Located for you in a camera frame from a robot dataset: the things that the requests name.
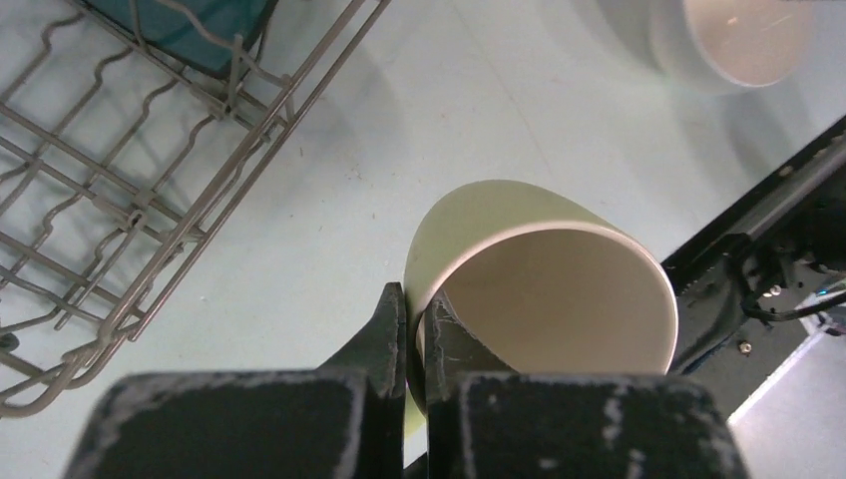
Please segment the yellow-green mug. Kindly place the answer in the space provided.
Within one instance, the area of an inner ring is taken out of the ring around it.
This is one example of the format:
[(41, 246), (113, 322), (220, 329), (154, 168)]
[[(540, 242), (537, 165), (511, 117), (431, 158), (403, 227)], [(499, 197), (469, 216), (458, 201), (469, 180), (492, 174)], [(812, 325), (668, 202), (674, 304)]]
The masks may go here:
[(676, 350), (678, 306), (660, 262), (585, 207), (528, 183), (483, 180), (437, 201), (410, 243), (403, 287), (412, 434), (426, 422), (424, 313), (437, 297), (520, 372), (665, 374)]

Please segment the white ceramic bowl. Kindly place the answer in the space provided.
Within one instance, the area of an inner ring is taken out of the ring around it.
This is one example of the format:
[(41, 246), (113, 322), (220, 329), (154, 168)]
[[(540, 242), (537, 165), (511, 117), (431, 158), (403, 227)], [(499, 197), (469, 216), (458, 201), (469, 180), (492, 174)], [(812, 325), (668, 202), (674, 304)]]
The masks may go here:
[(650, 1), (655, 62), (679, 84), (724, 95), (772, 86), (799, 66), (813, 35), (801, 1)]

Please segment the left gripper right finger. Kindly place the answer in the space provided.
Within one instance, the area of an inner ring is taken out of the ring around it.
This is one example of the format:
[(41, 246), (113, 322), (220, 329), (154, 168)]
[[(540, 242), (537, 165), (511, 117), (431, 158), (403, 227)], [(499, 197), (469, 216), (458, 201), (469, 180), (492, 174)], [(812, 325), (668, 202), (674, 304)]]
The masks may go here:
[(521, 374), (448, 297), (422, 315), (426, 478), (745, 478), (708, 391), (663, 375)]

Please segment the teal square plate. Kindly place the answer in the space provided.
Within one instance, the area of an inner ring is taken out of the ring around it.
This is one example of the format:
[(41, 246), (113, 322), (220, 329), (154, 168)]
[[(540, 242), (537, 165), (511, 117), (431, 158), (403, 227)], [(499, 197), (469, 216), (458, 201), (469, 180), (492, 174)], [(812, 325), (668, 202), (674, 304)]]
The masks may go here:
[(275, 1), (100, 0), (85, 3), (130, 35), (139, 33), (150, 45), (215, 78), (229, 74), (236, 37), (252, 49), (266, 27)]

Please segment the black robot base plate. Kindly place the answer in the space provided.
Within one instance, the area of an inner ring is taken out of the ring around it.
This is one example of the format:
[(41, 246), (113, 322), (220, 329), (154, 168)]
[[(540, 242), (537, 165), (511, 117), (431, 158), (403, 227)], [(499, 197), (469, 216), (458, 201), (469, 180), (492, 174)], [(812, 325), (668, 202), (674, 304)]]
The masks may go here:
[(845, 124), (837, 121), (664, 262), (671, 372), (731, 415), (821, 330), (845, 332)]

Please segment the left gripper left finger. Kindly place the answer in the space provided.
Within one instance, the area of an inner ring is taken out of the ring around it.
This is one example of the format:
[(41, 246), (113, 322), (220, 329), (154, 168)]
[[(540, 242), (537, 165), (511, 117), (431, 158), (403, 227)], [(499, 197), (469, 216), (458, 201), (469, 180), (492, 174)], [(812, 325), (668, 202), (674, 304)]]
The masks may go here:
[(371, 318), (308, 370), (146, 373), (93, 410), (68, 478), (399, 478), (406, 310), (385, 284)]

